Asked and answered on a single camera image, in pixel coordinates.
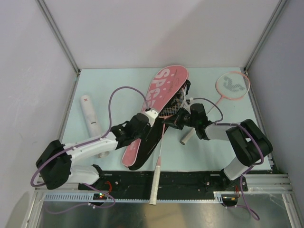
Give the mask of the white shuttlecock tube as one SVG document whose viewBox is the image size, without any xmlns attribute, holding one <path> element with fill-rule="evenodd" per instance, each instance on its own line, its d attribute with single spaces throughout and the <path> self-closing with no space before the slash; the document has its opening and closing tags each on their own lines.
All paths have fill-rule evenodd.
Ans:
<svg viewBox="0 0 304 228">
<path fill-rule="evenodd" d="M 81 96 L 80 105 L 90 137 L 101 135 L 102 129 L 100 127 L 91 97 L 89 95 Z"/>
</svg>

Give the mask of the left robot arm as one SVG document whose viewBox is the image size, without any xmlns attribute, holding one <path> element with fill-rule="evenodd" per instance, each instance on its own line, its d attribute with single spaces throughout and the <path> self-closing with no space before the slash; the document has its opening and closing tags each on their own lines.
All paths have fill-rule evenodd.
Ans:
<svg viewBox="0 0 304 228">
<path fill-rule="evenodd" d="M 151 109 L 113 126 L 104 136 L 95 136 L 80 143 L 50 142 L 36 162 L 43 184 L 48 190 L 57 189 L 65 183 L 82 183 L 96 190 L 101 189 L 105 185 L 101 168 L 98 165 L 82 166 L 79 162 L 102 152 L 129 146 L 138 139 L 146 139 L 157 117 L 158 113 Z"/>
</svg>

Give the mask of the pink racket bag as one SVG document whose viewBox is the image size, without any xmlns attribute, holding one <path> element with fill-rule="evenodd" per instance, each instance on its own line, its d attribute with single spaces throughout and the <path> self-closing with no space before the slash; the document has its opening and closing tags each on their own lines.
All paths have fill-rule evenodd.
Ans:
<svg viewBox="0 0 304 228">
<path fill-rule="evenodd" d="M 137 139 L 127 147 L 122 164 L 131 171 L 140 169 L 162 138 L 163 119 L 175 114 L 183 105 L 190 81 L 189 72 L 181 65 L 161 69 L 152 79 L 146 94 L 148 107 L 156 113 L 154 124 L 146 139 Z"/>
</svg>

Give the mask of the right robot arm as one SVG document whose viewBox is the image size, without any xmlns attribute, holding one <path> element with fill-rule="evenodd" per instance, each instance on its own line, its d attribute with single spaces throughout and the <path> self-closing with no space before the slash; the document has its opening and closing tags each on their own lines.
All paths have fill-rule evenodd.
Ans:
<svg viewBox="0 0 304 228">
<path fill-rule="evenodd" d="M 200 103 L 180 108 L 177 113 L 165 118 L 164 123 L 179 130 L 185 126 L 192 127 L 201 140 L 229 142 L 235 158 L 221 171 L 219 184 L 225 190 L 235 187 L 237 178 L 253 166 L 262 164 L 264 158 L 273 151 L 271 142 L 251 119 L 240 123 L 212 122 L 207 117 L 204 105 Z"/>
</svg>

